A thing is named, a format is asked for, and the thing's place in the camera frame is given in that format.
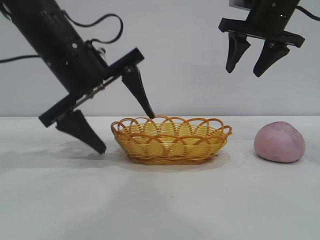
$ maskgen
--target pink ball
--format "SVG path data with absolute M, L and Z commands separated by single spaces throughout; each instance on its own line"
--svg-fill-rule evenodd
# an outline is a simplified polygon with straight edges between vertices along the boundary
M 306 151 L 306 142 L 298 130 L 284 121 L 264 126 L 254 140 L 256 154 L 268 161 L 293 163 Z

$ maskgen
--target white table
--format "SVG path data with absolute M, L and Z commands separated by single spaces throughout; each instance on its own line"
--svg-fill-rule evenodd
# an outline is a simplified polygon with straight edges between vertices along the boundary
M 89 117 L 105 156 L 37 118 L 0 118 L 0 240 L 319 240 L 320 117 L 219 117 L 233 127 L 214 161 L 131 163 Z M 294 164 L 257 158 L 265 124 L 304 136 Z

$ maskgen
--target white background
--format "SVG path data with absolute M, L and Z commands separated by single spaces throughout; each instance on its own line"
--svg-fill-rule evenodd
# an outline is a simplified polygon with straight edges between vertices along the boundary
M 319 115 L 320 24 L 296 11 L 286 30 L 306 38 L 261 78 L 253 74 L 263 41 L 252 46 L 233 74 L 225 64 L 228 34 L 218 25 L 222 17 L 245 20 L 248 12 L 229 7 L 227 0 L 57 0 L 81 23 L 105 13 L 119 14 L 123 37 L 106 47 L 112 63 L 138 47 L 144 86 L 157 114 L 165 115 Z M 319 0 L 302 0 L 320 15 Z M 86 39 L 111 39 L 119 23 L 110 19 L 91 29 L 76 28 Z M 33 54 L 18 30 L 0 16 L 0 58 Z M 67 92 L 39 59 L 0 65 L 0 116 L 38 116 Z M 144 115 L 120 80 L 82 109 L 90 116 Z

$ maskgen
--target yellow basket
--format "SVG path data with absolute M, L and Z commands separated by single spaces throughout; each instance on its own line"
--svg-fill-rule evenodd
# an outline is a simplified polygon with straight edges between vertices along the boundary
M 128 157 L 145 165 L 203 164 L 217 154 L 232 134 L 231 126 L 216 118 L 156 116 L 113 122 L 112 133 Z

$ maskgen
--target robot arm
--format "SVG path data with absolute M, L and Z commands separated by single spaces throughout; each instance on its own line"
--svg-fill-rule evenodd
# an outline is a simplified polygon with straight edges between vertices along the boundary
M 300 0 L 230 0 L 230 6 L 250 12 L 246 20 L 223 18 L 220 22 L 219 29 L 229 35 L 226 70 L 231 73 L 251 46 L 247 37 L 264 40 L 261 55 L 253 70 L 257 77 L 290 52 L 288 45 L 300 48 L 305 39 L 285 31 L 299 2 Z
M 69 93 L 39 117 L 46 127 L 56 123 L 59 131 L 104 153 L 105 144 L 76 108 L 120 77 L 146 114 L 154 118 L 137 67 L 144 56 L 137 48 L 108 65 L 93 46 L 93 41 L 100 41 L 83 41 L 55 0 L 0 0 L 0 11 L 12 20 Z M 120 23 L 118 38 L 123 30 L 121 19 Z

